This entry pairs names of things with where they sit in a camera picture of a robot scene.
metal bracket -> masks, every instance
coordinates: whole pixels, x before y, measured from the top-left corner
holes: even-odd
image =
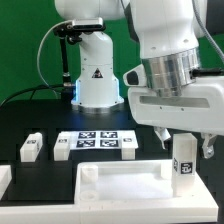
[[[166,149],[164,141],[167,141],[171,138],[170,133],[168,132],[166,128],[161,128],[161,127],[154,127],[154,131],[156,135],[158,136],[158,138],[160,139],[163,149]]]
[[[210,159],[214,156],[214,143],[216,141],[217,135],[201,133],[204,143],[202,145],[202,153],[205,159]]]

green backdrop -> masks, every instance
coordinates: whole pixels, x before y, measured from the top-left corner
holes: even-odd
[[[1,0],[0,3],[0,101],[10,94],[42,84],[36,69],[36,55],[45,33],[63,21],[54,7],[54,0]],[[120,92],[127,88],[122,75],[138,65],[139,46],[130,40],[125,20],[106,22],[114,43],[114,74],[121,80]],[[224,49],[224,35],[215,40]],[[204,67],[221,67],[221,60],[204,38],[199,40]],[[69,68],[73,80],[80,73],[78,46],[69,46]],[[59,40],[51,35],[44,45],[41,69],[50,84],[61,83],[62,66]],[[25,94],[17,99],[27,99]],[[35,99],[54,98],[51,91],[38,92]]]

triangle warning sticker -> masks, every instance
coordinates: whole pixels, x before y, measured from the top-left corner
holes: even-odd
[[[100,70],[97,68],[95,73],[93,74],[92,78],[94,79],[99,79],[99,78],[103,78],[103,75],[101,74]]]

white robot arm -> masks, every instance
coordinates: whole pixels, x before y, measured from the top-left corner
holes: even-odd
[[[58,13],[73,20],[73,27],[85,27],[93,19],[120,19],[124,10],[120,0],[55,0]],[[87,113],[108,113],[122,106],[119,82],[113,74],[113,43],[103,32],[83,32],[79,43],[81,75],[76,81],[72,106]]]
[[[207,1],[198,3],[206,7]],[[216,135],[224,135],[224,78],[192,76],[200,68],[192,0],[131,0],[130,5],[142,60],[124,75],[132,86],[134,119],[154,126],[162,142],[170,138],[166,128],[202,133],[204,157],[210,158]]]

white mount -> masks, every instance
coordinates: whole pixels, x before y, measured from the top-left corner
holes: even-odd
[[[103,32],[82,34],[81,38],[81,75],[72,105],[85,112],[107,112],[124,102],[113,74],[113,42]]]

